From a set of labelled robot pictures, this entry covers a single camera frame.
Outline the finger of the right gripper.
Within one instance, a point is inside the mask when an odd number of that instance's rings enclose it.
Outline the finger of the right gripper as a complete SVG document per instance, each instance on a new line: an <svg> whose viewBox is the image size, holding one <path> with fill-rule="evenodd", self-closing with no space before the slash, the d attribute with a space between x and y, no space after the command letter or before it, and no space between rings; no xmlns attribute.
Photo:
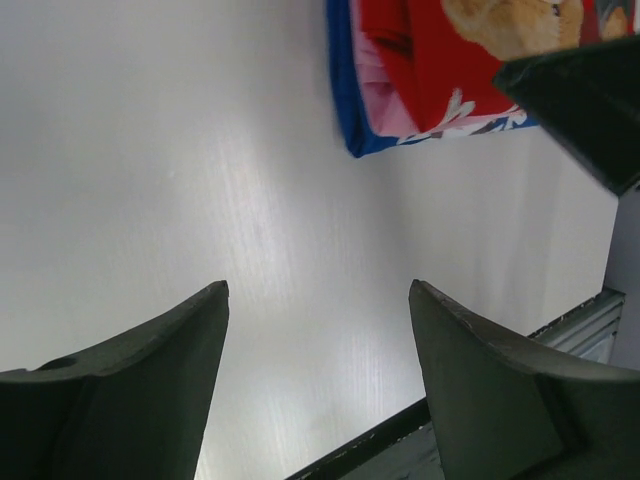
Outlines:
<svg viewBox="0 0 640 480"><path fill-rule="evenodd" d="M494 86L604 188L639 188L639 37L504 63Z"/></svg>

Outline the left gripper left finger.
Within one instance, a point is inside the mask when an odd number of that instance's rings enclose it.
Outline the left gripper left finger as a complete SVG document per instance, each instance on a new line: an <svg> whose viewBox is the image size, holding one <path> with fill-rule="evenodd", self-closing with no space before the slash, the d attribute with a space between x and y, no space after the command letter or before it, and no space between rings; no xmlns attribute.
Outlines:
<svg viewBox="0 0 640 480"><path fill-rule="evenodd" d="M5 479L191 479L229 322L214 282L168 312L1 375Z"/></svg>

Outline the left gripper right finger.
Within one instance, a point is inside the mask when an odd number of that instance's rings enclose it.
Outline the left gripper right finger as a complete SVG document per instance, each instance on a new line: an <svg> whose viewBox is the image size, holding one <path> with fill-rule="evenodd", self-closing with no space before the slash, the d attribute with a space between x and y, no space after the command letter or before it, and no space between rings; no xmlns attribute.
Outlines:
<svg viewBox="0 0 640 480"><path fill-rule="evenodd" d="M409 292L448 479L635 479L639 374L544 346L432 285Z"/></svg>

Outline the red t shirt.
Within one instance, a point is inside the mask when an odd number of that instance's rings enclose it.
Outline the red t shirt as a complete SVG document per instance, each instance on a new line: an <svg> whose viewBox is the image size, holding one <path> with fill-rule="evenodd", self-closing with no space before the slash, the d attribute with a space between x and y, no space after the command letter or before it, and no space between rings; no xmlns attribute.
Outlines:
<svg viewBox="0 0 640 480"><path fill-rule="evenodd" d="M636 1L354 1L359 28L420 130L430 130L455 89L473 117L517 111L492 78L502 63L638 32Z"/></svg>

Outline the blue printed t shirt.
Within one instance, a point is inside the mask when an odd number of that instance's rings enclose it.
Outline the blue printed t shirt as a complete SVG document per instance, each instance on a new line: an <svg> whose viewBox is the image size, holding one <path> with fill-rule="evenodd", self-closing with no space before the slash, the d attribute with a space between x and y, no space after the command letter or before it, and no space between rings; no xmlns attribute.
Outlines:
<svg viewBox="0 0 640 480"><path fill-rule="evenodd" d="M537 122L527 114L482 122L471 126L423 133L406 138L375 134L366 118L365 106L356 77L352 48L351 13L346 1L327 1L329 78L340 132L348 152L355 158L378 153L396 146L415 145L427 140L461 138L535 127Z"/></svg>

